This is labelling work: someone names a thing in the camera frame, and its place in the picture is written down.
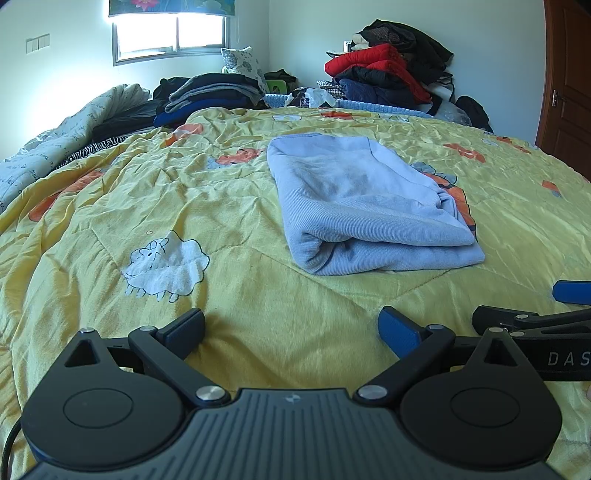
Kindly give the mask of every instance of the white wall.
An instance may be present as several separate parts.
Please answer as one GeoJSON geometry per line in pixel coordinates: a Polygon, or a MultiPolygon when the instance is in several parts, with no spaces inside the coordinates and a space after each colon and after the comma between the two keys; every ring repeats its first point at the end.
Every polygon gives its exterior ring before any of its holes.
{"type": "MultiPolygon", "coordinates": [[[[238,0],[233,48],[251,45],[269,65],[268,0],[238,0]]],[[[0,9],[0,159],[114,85],[154,90],[161,78],[219,72],[221,55],[142,61],[113,67],[106,0],[11,0],[0,9]],[[50,34],[29,55],[27,38],[50,34]]]]}
{"type": "Polygon", "coordinates": [[[454,52],[457,95],[476,99],[495,132],[535,141],[544,90],[543,0],[270,0],[271,69],[311,86],[376,18],[412,25],[454,52]]]}

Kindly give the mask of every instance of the pile of clothes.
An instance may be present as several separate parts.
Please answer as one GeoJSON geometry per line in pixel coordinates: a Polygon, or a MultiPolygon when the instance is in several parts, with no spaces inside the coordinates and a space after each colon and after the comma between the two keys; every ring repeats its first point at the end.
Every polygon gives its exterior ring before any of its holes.
{"type": "MultiPolygon", "coordinates": [[[[350,49],[328,53],[332,60],[325,70],[333,81],[318,82],[334,97],[420,110],[472,126],[469,115],[453,104],[453,75],[447,71],[453,53],[427,34],[376,20],[353,36],[350,49]]],[[[474,104],[474,110],[482,109],[474,104]]]]}
{"type": "Polygon", "coordinates": [[[68,155],[52,170],[118,145],[127,137],[158,127],[175,128],[191,113],[213,106],[267,108],[255,79],[236,73],[206,73],[160,80],[151,100],[124,110],[92,129],[92,142],[68,155]]]}
{"type": "MultiPolygon", "coordinates": [[[[154,92],[165,96],[170,90],[154,92]]],[[[257,108],[264,96],[256,79],[239,73],[206,73],[186,81],[168,95],[167,102],[158,109],[155,127],[181,125],[191,115],[204,108],[221,106],[233,108],[257,108]]]]}

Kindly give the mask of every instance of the light blue sweater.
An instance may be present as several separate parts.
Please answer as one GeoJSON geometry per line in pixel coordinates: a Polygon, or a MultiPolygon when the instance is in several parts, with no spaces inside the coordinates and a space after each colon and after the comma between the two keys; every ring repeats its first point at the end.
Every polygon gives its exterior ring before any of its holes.
{"type": "Polygon", "coordinates": [[[455,200],[396,153],[365,137],[273,139],[285,237],[316,275],[459,268],[484,260],[455,200]]]}

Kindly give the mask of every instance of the window frame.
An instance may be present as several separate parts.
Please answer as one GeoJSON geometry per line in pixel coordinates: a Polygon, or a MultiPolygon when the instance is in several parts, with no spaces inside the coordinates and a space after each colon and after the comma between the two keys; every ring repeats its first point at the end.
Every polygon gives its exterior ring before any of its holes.
{"type": "Polygon", "coordinates": [[[204,47],[193,47],[193,48],[181,48],[178,41],[178,17],[176,17],[176,37],[177,44],[174,48],[161,47],[154,48],[151,50],[138,50],[138,53],[145,52],[145,55],[139,55],[132,58],[121,58],[121,52],[119,51],[119,38],[117,36],[117,24],[112,24],[112,42],[113,42],[113,67],[118,65],[125,65],[127,63],[135,63],[137,61],[147,61],[155,59],[170,59],[175,57],[190,57],[198,55],[219,55],[222,52],[222,48],[229,48],[230,45],[230,18],[223,17],[222,22],[222,43],[220,45],[206,45],[204,47]]]}

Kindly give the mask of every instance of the white blanket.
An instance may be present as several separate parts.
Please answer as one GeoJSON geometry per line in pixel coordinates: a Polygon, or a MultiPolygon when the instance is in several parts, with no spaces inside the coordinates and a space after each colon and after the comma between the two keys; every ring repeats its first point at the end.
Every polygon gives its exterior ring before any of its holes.
{"type": "Polygon", "coordinates": [[[84,147],[92,129],[112,116],[148,100],[150,92],[137,83],[117,85],[87,103],[59,127],[28,141],[0,163],[0,213],[22,191],[49,174],[54,165],[84,147]]]}

